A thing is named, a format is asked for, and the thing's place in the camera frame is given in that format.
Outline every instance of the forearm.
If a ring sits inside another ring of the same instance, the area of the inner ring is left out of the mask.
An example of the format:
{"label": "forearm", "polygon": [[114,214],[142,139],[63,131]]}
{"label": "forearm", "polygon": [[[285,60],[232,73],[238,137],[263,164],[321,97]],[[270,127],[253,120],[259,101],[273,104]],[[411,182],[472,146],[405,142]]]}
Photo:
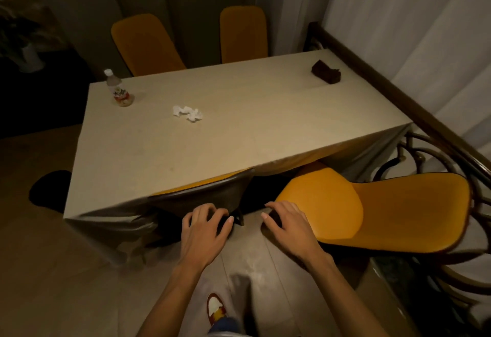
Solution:
{"label": "forearm", "polygon": [[319,252],[305,262],[344,337],[388,337],[339,272],[332,257]]}
{"label": "forearm", "polygon": [[187,305],[201,270],[179,263],[150,314],[143,322],[137,337],[176,337],[179,334]]}

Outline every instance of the person's left hand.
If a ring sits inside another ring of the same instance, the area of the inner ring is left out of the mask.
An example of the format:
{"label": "person's left hand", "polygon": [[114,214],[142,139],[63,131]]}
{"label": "person's left hand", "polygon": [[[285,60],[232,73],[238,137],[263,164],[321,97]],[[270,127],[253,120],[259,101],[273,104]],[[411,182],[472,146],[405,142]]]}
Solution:
{"label": "person's left hand", "polygon": [[[214,213],[207,221],[209,210]],[[228,217],[220,234],[217,235],[218,223],[224,215],[228,216],[228,210],[217,209],[213,204],[203,204],[184,216],[181,233],[182,263],[193,266],[197,271],[203,271],[212,263],[224,248],[227,236],[234,224],[234,217]]]}

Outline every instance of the crumpled tissue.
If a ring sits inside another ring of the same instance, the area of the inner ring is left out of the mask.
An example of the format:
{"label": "crumpled tissue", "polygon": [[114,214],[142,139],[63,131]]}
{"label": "crumpled tissue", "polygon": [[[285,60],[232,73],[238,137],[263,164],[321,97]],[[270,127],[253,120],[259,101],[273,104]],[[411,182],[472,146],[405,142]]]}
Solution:
{"label": "crumpled tissue", "polygon": [[174,116],[177,117],[180,117],[181,114],[187,114],[186,118],[192,123],[195,123],[203,118],[203,114],[197,108],[193,110],[191,107],[188,106],[184,106],[184,108],[181,108],[176,105],[172,108],[172,111],[174,113]]}

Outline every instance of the red and white sneaker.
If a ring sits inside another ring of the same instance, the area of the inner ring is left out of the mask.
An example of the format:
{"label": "red and white sneaker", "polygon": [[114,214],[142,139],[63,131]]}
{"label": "red and white sneaker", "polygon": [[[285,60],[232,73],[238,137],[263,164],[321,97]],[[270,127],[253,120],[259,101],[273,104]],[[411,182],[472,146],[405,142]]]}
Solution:
{"label": "red and white sneaker", "polygon": [[208,320],[212,327],[217,321],[227,316],[224,302],[216,293],[210,293],[208,296],[208,300],[206,301],[206,314],[208,315]]}

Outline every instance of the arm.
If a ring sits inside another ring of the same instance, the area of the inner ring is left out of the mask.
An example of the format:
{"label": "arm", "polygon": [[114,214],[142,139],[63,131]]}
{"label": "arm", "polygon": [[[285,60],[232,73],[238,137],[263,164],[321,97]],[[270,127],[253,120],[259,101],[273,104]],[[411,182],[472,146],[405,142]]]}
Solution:
{"label": "arm", "polygon": [[264,223],[276,240],[304,262],[345,337],[388,337],[375,316],[359,299],[337,269],[331,255],[317,242],[305,213],[290,202],[268,203],[281,218],[282,228],[262,213]]}
{"label": "arm", "polygon": [[[214,214],[207,221],[209,210]],[[183,218],[181,259],[137,337],[176,337],[179,334],[187,304],[201,273],[221,252],[232,229],[234,219],[229,217],[217,235],[218,223],[224,215],[228,215],[227,210],[203,204]]]}

